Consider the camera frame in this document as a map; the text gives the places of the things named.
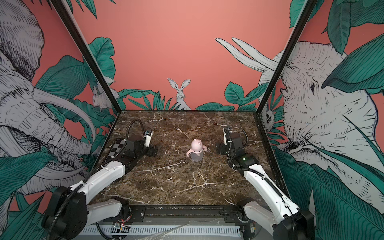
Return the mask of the pink bottle cap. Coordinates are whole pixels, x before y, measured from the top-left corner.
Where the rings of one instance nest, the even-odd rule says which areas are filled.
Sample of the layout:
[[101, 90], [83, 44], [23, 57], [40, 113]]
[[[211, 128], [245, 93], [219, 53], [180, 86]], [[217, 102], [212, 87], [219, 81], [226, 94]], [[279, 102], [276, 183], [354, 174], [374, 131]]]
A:
[[203, 150], [203, 143], [199, 139], [194, 139], [191, 143], [191, 150], [195, 153], [201, 152]]

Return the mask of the clear plastic baby bottle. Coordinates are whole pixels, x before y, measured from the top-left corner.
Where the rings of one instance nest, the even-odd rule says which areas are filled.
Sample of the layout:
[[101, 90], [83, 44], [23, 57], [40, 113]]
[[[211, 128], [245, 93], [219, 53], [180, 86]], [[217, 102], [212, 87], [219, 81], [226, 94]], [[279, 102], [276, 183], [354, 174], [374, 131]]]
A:
[[200, 162], [200, 161], [203, 160], [204, 152], [201, 152], [201, 153], [198, 153], [198, 154], [192, 152], [192, 153], [190, 153], [190, 157], [191, 157], [193, 162]]

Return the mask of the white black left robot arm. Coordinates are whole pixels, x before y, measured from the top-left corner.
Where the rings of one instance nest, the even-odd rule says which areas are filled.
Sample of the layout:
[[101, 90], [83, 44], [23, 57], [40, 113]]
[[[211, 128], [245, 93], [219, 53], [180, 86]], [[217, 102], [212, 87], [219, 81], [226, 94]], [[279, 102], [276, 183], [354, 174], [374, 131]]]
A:
[[151, 144], [152, 131], [143, 136], [118, 139], [101, 169], [70, 187], [57, 188], [42, 220], [48, 240], [71, 240], [87, 226], [120, 215], [123, 202], [108, 200], [99, 204], [90, 201], [111, 183], [129, 173], [139, 159], [155, 157], [158, 147]]

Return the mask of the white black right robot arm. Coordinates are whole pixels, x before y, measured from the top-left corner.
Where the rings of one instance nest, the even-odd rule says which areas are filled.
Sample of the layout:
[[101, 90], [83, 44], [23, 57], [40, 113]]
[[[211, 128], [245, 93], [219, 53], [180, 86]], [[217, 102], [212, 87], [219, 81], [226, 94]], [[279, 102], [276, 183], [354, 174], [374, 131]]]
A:
[[259, 224], [274, 240], [314, 240], [313, 214], [289, 199], [271, 180], [259, 160], [246, 153], [245, 146], [238, 133], [224, 129], [224, 142], [216, 144], [216, 150], [222, 156], [227, 155], [229, 167], [243, 175], [269, 207], [267, 210], [255, 201], [246, 203], [243, 212], [247, 219]]

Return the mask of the black white checkerboard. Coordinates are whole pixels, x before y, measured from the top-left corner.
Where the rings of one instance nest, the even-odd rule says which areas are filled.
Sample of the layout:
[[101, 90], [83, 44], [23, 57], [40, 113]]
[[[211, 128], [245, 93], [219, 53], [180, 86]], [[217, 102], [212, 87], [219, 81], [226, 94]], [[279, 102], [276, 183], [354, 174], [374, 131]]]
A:
[[125, 147], [125, 143], [126, 143], [126, 139], [117, 139], [114, 145], [112, 146], [112, 148], [110, 149], [106, 157], [106, 161], [108, 162], [115, 159], [119, 155], [119, 153], [122, 151], [122, 149]]

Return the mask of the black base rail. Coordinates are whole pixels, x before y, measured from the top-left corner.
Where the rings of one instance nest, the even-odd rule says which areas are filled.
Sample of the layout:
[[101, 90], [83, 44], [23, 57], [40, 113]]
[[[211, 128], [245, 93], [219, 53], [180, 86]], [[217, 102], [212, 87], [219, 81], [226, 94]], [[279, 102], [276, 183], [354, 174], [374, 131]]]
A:
[[225, 223], [243, 224], [249, 219], [234, 205], [131, 205], [129, 223], [142, 223], [145, 218], [222, 218]]

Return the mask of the black enclosure frame post right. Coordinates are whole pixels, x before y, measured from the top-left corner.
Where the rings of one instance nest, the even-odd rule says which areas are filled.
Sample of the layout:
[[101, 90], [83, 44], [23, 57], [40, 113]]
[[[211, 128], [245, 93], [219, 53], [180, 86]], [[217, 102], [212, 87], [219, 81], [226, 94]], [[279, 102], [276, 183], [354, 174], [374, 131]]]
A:
[[297, 23], [293, 29], [293, 32], [290, 36], [290, 39], [289, 39], [289, 41], [288, 41], [288, 43], [287, 43], [287, 45], [283, 51], [281, 59], [278, 63], [278, 66], [274, 70], [274, 74], [272, 76], [272, 79], [271, 79], [271, 81], [270, 81], [270, 83], [266, 89], [266, 92], [262, 98], [262, 101], [261, 101], [261, 103], [260, 103], [260, 105], [256, 111], [257, 116], [261, 115], [262, 110], [264, 109], [264, 107], [267, 103], [267, 100], [274, 89], [274, 86], [276, 85], [277, 81], [280, 79], [281, 74], [284, 70], [284, 67], [285, 67], [286, 63], [288, 62], [290, 55], [291, 55], [292, 51], [294, 50], [295, 45], [296, 45], [297, 41], [299, 40], [299, 37], [301, 36], [303, 29], [304, 29], [305, 25], [307, 24], [307, 21], [311, 15], [313, 9], [316, 6], [316, 3], [317, 3], [316, 0], [305, 1], [304, 7], [300, 13], [299, 19], [298, 19], [298, 21], [297, 21]]

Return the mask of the black enclosure frame post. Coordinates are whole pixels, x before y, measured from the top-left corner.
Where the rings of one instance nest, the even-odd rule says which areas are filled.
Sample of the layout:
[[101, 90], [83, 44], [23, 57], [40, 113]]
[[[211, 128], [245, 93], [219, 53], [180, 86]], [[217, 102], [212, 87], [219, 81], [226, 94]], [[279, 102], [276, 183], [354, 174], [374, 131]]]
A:
[[91, 53], [91, 50], [86, 43], [86, 39], [81, 33], [81, 30], [77, 23], [75, 22], [74, 17], [72, 16], [72, 13], [70, 11], [70, 8], [66, 6], [66, 1], [57, 1], [53, 0], [51, 1], [54, 9], [56, 10], [57, 14], [59, 15], [60, 19], [64, 23], [65, 27], [67, 28], [68, 32], [70, 33], [72, 39], [76, 43], [77, 47], [79, 48], [80, 52], [82, 53], [83, 57], [85, 58], [87, 64], [89, 65], [91, 72], [95, 75], [96, 79], [98, 80], [99, 84], [101, 85], [102, 89], [105, 91], [105, 94], [107, 95], [108, 99], [110, 100], [111, 104], [117, 111], [118, 115], [122, 112], [122, 109], [120, 108], [116, 98], [114, 97], [109, 85], [107, 84], [104, 75], [97, 64], [97, 61], [93, 54]]
[[262, 101], [261, 101], [261, 103], [260, 103], [260, 105], [256, 111], [257, 116], [261, 115], [262, 110], [264, 109], [264, 107], [267, 103], [267, 100], [274, 89], [274, 86], [276, 85], [277, 81], [280, 79], [281, 74], [284, 70], [284, 67], [285, 67], [286, 63], [288, 62], [290, 55], [291, 55], [292, 51], [294, 50], [295, 45], [296, 45], [297, 41], [299, 40], [299, 37], [301, 36], [303, 29], [304, 29], [305, 25], [307, 24], [307, 21], [311, 15], [313, 9], [316, 6], [316, 3], [317, 3], [316, 0], [305, 1], [304, 7], [300, 13], [299, 19], [298, 19], [298, 21], [297, 21], [297, 23], [293, 29], [293, 32], [290, 36], [290, 39], [289, 39], [289, 41], [288, 41], [288, 43], [287, 43], [287, 45], [283, 51], [281, 59], [278, 63], [278, 66], [274, 70], [274, 74], [272, 76], [272, 79], [271, 79], [271, 81], [270, 81], [270, 83], [266, 89], [266, 92], [262, 98]]

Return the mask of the black enclosure frame post left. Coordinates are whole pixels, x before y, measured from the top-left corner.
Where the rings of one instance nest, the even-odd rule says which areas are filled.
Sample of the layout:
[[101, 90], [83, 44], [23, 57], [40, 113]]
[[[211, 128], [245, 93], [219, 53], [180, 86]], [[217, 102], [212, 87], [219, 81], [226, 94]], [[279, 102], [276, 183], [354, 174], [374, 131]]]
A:
[[93, 54], [91, 53], [91, 50], [86, 43], [86, 39], [81, 33], [81, 30], [77, 23], [75, 22], [74, 17], [72, 16], [72, 13], [70, 11], [70, 8], [66, 6], [66, 1], [57, 1], [53, 0], [51, 1], [54, 9], [56, 10], [57, 14], [59, 15], [60, 19], [64, 23], [65, 27], [67, 28], [68, 32], [70, 33], [72, 39], [76, 43], [77, 47], [79, 48], [80, 52], [82, 53], [83, 57], [85, 58], [87, 64], [89, 65], [91, 72], [95, 75], [96, 79], [98, 80], [99, 84], [101, 85], [102, 89], [105, 91], [105, 94], [107, 95], [108, 99], [110, 100], [111, 104], [117, 111], [118, 115], [122, 112], [122, 109], [120, 108], [116, 98], [114, 97], [109, 85], [107, 84], [104, 75], [97, 64], [97, 61]]

